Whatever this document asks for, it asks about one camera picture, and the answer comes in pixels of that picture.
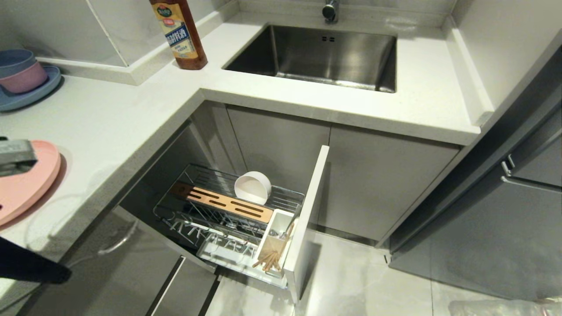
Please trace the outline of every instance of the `metal rack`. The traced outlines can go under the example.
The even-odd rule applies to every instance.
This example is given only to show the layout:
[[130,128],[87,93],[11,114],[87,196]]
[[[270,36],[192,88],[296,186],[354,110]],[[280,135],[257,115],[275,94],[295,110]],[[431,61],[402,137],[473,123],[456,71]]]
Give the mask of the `metal rack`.
[[[233,174],[189,164],[174,182],[182,181],[236,198],[234,182],[237,178]],[[152,212],[193,248],[199,249],[203,245],[214,243],[242,255],[254,255],[264,236],[266,223],[196,201],[182,200],[169,194],[169,191],[168,189]],[[264,206],[299,214],[304,198],[302,193],[272,186],[271,195]]]

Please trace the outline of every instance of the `plastic bag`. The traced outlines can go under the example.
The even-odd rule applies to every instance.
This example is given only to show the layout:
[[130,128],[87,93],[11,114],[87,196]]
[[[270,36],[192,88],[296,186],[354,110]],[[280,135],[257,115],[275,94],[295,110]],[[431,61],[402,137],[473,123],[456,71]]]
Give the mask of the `plastic bag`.
[[452,301],[451,316],[562,316],[562,303],[528,301]]

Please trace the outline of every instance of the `kitchen sink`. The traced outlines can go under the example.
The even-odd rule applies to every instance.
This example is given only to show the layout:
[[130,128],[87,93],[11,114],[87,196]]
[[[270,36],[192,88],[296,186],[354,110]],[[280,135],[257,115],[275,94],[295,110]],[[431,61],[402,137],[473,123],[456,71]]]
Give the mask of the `kitchen sink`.
[[396,91],[396,37],[269,25],[227,70]]

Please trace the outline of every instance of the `white bowl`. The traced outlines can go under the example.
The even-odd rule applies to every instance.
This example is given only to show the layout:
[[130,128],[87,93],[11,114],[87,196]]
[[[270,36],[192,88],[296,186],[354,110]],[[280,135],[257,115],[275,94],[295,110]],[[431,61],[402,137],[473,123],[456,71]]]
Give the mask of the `white bowl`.
[[271,194],[271,182],[259,171],[246,172],[236,179],[234,193],[238,198],[263,205]]

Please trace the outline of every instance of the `tiled floor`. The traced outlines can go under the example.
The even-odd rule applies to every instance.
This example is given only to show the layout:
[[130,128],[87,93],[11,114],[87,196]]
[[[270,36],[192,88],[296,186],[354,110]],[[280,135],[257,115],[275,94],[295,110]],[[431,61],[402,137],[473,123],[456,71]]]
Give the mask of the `tiled floor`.
[[382,250],[322,233],[314,242],[318,262],[299,304],[285,290],[238,275],[222,279],[206,315],[449,316],[453,300],[494,299],[389,269]]

